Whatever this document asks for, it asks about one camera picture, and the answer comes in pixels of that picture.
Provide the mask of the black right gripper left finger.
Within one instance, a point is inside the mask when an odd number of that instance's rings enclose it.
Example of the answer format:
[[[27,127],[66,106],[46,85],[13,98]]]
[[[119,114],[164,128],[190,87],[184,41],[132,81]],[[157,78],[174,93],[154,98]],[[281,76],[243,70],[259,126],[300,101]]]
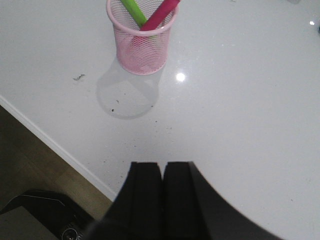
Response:
[[[103,218],[93,223],[87,240],[160,240],[162,177],[155,162],[132,162],[127,178]]]

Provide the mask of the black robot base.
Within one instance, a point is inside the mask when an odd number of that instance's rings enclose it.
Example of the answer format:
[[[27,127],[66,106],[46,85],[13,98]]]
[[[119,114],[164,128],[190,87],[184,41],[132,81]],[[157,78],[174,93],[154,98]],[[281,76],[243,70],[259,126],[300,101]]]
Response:
[[[1,210],[3,215],[23,207],[59,240],[82,240],[94,218],[69,196],[31,189],[13,197]]]

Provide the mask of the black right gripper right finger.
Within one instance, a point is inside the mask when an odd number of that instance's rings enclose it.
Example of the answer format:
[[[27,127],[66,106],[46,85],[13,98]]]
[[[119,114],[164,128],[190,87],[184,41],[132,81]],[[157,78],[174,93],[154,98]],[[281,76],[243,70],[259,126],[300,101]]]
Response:
[[[277,240],[230,205],[193,162],[168,162],[163,176],[166,240]]]

